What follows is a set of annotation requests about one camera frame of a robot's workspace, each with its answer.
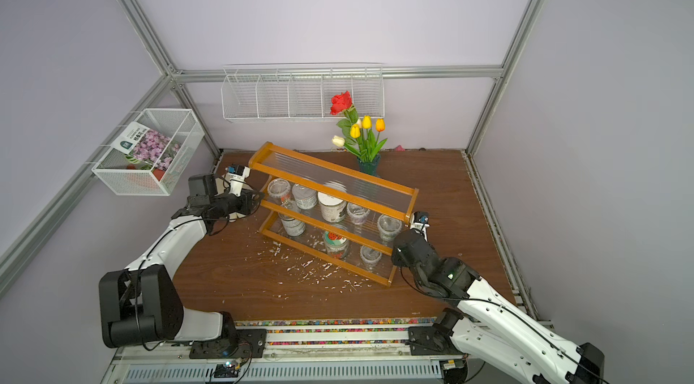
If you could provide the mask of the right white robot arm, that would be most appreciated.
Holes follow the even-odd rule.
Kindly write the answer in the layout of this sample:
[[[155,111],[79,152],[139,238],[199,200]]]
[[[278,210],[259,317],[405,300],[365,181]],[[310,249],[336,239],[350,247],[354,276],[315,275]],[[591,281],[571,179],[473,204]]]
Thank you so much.
[[[419,293],[449,306],[435,328],[457,351],[523,383],[603,383],[605,355],[575,344],[526,315],[457,257],[439,257],[421,230],[393,243],[392,263],[408,268]]]

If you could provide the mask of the clear small plastic tub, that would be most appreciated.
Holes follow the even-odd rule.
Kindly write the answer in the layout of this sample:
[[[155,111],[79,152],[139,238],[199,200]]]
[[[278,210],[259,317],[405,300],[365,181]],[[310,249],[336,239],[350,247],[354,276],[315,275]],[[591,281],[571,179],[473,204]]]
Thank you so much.
[[[267,186],[269,199],[278,205],[282,205],[286,201],[292,201],[292,183],[289,181],[276,178],[273,179]]]

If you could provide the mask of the tall white Ideal jar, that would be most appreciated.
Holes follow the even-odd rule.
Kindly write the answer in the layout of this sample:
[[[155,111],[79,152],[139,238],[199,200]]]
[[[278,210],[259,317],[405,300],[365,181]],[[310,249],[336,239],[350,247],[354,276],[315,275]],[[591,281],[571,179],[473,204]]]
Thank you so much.
[[[339,223],[346,217],[347,202],[332,195],[318,192],[317,199],[323,219],[328,223]]]

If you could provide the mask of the orange wooden glass shelf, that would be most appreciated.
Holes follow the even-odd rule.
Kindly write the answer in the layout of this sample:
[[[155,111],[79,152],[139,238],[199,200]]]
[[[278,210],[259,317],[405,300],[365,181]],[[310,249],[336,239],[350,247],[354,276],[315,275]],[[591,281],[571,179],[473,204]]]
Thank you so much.
[[[390,286],[392,243],[410,224],[419,192],[266,143],[252,170],[269,176],[260,233],[359,277]]]

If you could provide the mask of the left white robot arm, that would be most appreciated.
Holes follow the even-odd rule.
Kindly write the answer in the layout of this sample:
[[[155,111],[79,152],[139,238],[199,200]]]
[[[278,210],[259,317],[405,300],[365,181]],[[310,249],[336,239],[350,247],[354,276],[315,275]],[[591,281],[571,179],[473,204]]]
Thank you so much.
[[[217,347],[223,356],[236,353],[240,337],[231,315],[184,307],[173,276],[193,247],[216,233],[217,221],[249,217],[263,197],[251,189],[238,195],[191,196],[138,259],[101,277],[99,310],[104,344],[108,348],[140,345],[153,351],[164,342],[189,342],[204,357]]]

